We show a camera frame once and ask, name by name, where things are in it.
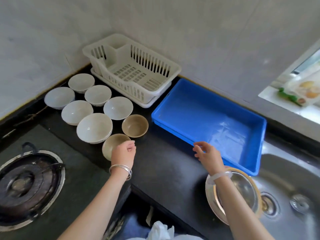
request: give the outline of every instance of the hand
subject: hand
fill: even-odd
[[[120,164],[132,169],[135,154],[136,146],[134,145],[134,140],[127,140],[112,150],[111,165]]]
[[[202,163],[210,176],[225,171],[220,152],[212,145],[205,141],[195,142],[193,151],[194,155]]]

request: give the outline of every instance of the bowl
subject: bowl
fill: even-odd
[[[77,93],[85,93],[94,85],[94,77],[87,73],[80,73],[70,78],[68,86]]]
[[[126,97],[113,97],[103,107],[103,112],[112,120],[123,120],[128,117],[134,109],[131,100]]]
[[[130,115],[122,122],[123,133],[131,138],[143,136],[148,128],[147,119],[139,114]]]
[[[51,108],[63,109],[74,99],[75,93],[71,88],[59,87],[49,91],[44,97],[44,102]]]
[[[86,101],[73,101],[62,109],[62,119],[70,125],[78,125],[80,121],[94,113],[91,104]]]
[[[84,98],[93,106],[102,107],[111,98],[111,89],[104,85],[96,85],[86,91]]]
[[[102,145],[103,156],[111,161],[112,149],[125,141],[130,141],[130,138],[124,134],[114,134],[108,137]]]
[[[90,144],[105,141],[112,133],[112,120],[104,113],[84,117],[77,126],[78,137]]]
[[[226,170],[232,172],[231,180],[235,187],[238,189],[248,206],[259,218],[262,214],[262,199],[260,191],[258,190],[254,181],[244,172],[239,169],[226,167]],[[219,193],[215,185],[209,185],[207,183],[210,175],[208,175],[205,183],[205,193],[210,208],[216,214],[216,216],[225,224],[229,225],[226,218],[226,214],[222,207]]]

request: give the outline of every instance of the sink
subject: sink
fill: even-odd
[[[262,224],[277,240],[320,239],[320,169],[264,142],[258,176]]]

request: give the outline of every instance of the bracelet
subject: bracelet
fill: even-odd
[[[123,168],[124,170],[126,170],[126,171],[129,173],[126,181],[128,181],[128,180],[131,179],[131,177],[132,177],[132,170],[131,170],[128,166],[126,166],[126,165],[120,165],[120,164],[114,164],[114,165],[112,165],[112,166],[109,168],[109,173],[110,173],[110,174],[111,174],[111,169],[112,169],[113,167]]]
[[[214,181],[215,181],[216,179],[224,176],[225,174],[226,174],[229,178],[232,177],[232,172],[231,172],[231,171],[219,172],[219,173],[216,173],[216,174],[212,175],[212,176],[208,179],[207,183],[208,183],[209,185],[215,185]]]

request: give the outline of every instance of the sink drain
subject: sink drain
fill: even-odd
[[[292,208],[302,214],[306,214],[310,209],[311,201],[306,196],[302,194],[295,194],[290,199],[290,204]]]
[[[261,192],[262,210],[268,218],[275,218],[280,212],[280,207],[276,199],[267,192]]]

